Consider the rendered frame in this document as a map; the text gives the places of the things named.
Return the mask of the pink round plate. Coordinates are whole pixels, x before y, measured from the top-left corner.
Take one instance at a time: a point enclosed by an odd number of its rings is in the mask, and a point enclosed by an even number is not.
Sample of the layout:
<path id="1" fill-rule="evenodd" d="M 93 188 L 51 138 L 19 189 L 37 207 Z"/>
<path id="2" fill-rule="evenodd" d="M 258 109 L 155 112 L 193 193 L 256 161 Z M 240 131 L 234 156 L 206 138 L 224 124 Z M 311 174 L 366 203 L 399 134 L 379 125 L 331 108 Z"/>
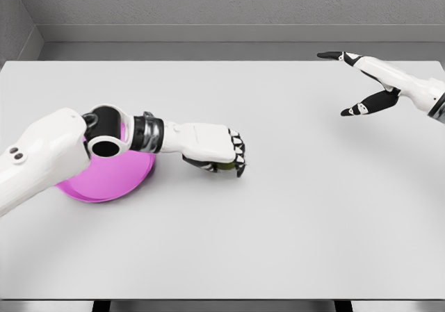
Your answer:
<path id="1" fill-rule="evenodd" d="M 89 203 L 111 201 L 138 187 L 154 167 L 156 155 L 127 149 L 123 132 L 122 126 L 115 136 L 88 138 L 90 166 L 56 187 Z"/>

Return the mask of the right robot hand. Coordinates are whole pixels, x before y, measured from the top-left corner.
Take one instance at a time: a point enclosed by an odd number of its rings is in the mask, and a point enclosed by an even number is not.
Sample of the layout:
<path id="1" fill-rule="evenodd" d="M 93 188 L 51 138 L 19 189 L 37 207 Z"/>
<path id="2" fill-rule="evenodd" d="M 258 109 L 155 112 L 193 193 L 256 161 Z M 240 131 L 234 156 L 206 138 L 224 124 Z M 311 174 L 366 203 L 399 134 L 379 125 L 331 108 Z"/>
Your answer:
<path id="1" fill-rule="evenodd" d="M 361 56 L 346 51 L 326 51 L 317 53 L 317 57 L 345 62 L 383 86 L 382 91 L 344 109 L 341 112 L 344 117 L 369 115 L 391 108 L 397 104 L 400 96 L 408 97 L 414 103 L 415 91 L 419 89 L 420 82 L 425 80 L 372 56 Z"/>

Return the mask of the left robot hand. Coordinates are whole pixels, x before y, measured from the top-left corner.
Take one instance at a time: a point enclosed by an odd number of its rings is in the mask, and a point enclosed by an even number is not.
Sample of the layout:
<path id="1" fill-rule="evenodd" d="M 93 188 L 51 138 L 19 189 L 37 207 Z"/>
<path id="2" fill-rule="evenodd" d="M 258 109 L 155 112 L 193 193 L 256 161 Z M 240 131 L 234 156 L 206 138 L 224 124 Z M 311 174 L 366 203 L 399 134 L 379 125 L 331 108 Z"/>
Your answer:
<path id="1" fill-rule="evenodd" d="M 237 177 L 246 168 L 245 143 L 239 132 L 222 124 L 187 123 L 179 127 L 180 152 L 186 163 L 219 173 L 216 163 L 235 163 Z"/>

